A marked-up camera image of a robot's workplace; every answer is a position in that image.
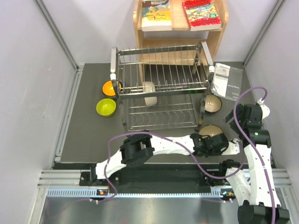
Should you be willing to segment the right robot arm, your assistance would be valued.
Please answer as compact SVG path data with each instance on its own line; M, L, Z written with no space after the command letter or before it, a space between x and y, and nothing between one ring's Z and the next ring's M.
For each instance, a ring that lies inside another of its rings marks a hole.
M220 164L218 179L232 187L238 202L240 224L286 224L289 210L281 207L271 168L271 137L262 120L270 114L265 105L238 104L224 120L242 141L249 167L249 179L240 163L226 160Z

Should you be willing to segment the small teal blue bowl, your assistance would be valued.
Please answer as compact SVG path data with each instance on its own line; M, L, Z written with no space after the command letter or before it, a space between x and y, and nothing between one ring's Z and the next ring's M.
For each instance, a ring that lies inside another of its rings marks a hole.
M209 113L216 113L222 108L222 101L213 94L204 95L200 100L201 105L204 103L204 109Z

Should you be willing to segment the lime green bowl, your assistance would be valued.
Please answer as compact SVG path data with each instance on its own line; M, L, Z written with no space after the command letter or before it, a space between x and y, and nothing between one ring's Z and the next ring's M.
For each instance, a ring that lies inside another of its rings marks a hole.
M116 111L116 102L110 98L100 100L96 105L96 112L103 117L110 117Z

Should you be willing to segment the pink speckled bowl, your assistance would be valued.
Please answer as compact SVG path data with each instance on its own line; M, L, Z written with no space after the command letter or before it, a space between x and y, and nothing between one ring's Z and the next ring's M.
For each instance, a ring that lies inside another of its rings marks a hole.
M206 125L199 130L199 135L202 135L202 136L213 137L213 136L216 136L221 133L223 133L223 130L219 126L216 126L216 125Z

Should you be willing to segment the cream ceramic bowl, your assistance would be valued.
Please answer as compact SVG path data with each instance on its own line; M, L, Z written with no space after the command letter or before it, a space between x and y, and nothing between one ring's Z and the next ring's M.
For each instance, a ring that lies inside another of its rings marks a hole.
M144 93L152 94L155 91L156 91L156 89L155 89L155 85L154 85L153 82L145 81L143 83L143 92ZM144 98L144 101L145 101L145 105L147 107L152 107L152 106L155 106L157 104L157 97L147 96L147 97Z

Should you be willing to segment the orange bowl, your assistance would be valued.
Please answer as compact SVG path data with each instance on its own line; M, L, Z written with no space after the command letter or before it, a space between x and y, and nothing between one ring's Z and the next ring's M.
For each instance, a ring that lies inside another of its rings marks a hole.
M102 92L107 97L115 97L116 96L112 81L107 81L103 84Z

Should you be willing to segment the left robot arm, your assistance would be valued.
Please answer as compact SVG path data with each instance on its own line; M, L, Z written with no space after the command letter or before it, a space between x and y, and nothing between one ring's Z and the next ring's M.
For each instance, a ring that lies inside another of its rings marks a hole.
M101 185L115 172L140 166L152 156L209 157L225 155L229 148L230 143L223 133L212 136L192 133L181 137L164 137L148 131L121 134L108 141L108 158L96 164L89 178L94 184Z

